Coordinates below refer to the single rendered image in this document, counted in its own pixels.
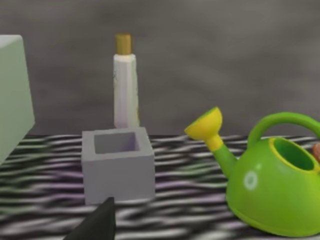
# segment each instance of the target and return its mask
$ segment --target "bottle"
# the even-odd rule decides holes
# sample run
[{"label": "bottle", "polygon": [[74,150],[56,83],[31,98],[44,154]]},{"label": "bottle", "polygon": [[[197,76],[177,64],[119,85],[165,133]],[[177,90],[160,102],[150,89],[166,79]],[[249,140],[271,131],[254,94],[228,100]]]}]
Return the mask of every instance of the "bottle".
[{"label": "bottle", "polygon": [[114,126],[139,127],[137,60],[133,54],[132,36],[115,35],[116,54],[113,57]]}]

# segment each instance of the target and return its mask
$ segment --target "gray wall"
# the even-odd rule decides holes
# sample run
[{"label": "gray wall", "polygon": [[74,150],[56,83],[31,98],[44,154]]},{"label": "gray wall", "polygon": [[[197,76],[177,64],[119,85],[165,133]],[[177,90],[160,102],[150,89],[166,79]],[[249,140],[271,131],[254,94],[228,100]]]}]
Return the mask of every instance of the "gray wall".
[{"label": "gray wall", "polygon": [[181,134],[213,106],[224,135],[246,135],[274,112],[320,120],[319,0],[1,0],[0,34],[25,41],[32,134],[113,127],[114,33],[123,31],[134,36],[150,134]]}]

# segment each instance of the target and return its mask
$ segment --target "toy watering can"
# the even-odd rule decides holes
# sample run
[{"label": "toy watering can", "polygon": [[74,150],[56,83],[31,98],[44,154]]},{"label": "toy watering can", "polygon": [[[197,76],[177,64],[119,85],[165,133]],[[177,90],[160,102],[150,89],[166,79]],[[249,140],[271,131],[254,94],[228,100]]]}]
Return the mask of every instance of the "toy watering can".
[{"label": "toy watering can", "polygon": [[301,146],[282,137],[261,139],[276,124],[296,124],[320,138],[320,122],[280,112],[261,119],[248,136],[247,150],[236,157],[219,136],[222,114],[213,108],[185,129],[205,142],[228,178],[226,201],[247,224],[279,236],[320,233],[320,165]]}]

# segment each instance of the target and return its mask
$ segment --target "striped cloth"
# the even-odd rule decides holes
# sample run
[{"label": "striped cloth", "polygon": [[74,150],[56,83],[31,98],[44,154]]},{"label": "striped cloth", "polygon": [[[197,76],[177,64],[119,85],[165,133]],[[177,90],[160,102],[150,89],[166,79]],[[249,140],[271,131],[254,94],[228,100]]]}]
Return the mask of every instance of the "striped cloth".
[{"label": "striped cloth", "polygon": [[[316,142],[288,138],[308,150]],[[224,140],[236,156],[246,149],[245,137]],[[155,136],[151,143],[156,198],[116,204],[116,240],[280,239],[230,212],[227,180],[202,142]],[[62,240],[95,209],[84,204],[81,147],[74,135],[28,136],[20,143],[0,168],[0,240]]]}]

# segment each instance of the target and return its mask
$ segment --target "yellow spout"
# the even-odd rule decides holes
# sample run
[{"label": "yellow spout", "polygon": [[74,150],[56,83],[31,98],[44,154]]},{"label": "yellow spout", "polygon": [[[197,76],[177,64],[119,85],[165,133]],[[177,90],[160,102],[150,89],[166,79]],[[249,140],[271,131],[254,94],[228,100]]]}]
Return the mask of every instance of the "yellow spout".
[{"label": "yellow spout", "polygon": [[189,125],[184,132],[194,140],[204,141],[219,163],[222,172],[228,178],[237,159],[219,136],[222,122],[220,109],[214,107]]}]

